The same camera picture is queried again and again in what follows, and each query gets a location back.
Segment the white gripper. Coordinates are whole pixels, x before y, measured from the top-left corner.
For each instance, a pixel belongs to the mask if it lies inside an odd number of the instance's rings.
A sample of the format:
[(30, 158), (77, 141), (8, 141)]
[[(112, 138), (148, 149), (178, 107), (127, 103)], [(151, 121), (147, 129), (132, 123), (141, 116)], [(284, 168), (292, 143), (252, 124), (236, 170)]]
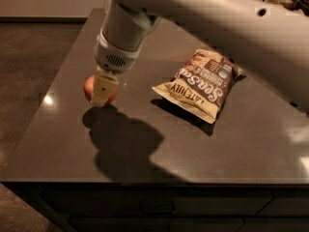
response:
[(114, 73), (125, 73), (132, 68), (140, 54), (141, 45), (140, 30), (100, 29), (95, 46), (99, 68), (94, 75), (91, 93), (93, 106), (104, 107), (115, 99), (119, 81)]

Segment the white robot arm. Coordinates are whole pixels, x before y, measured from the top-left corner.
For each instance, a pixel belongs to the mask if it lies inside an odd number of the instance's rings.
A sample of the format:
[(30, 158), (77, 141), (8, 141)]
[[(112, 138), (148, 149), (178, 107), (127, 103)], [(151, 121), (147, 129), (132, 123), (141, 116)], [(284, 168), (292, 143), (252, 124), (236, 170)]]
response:
[(257, 0), (111, 0), (95, 48), (98, 66), (129, 70), (162, 17), (309, 111), (309, 18)]

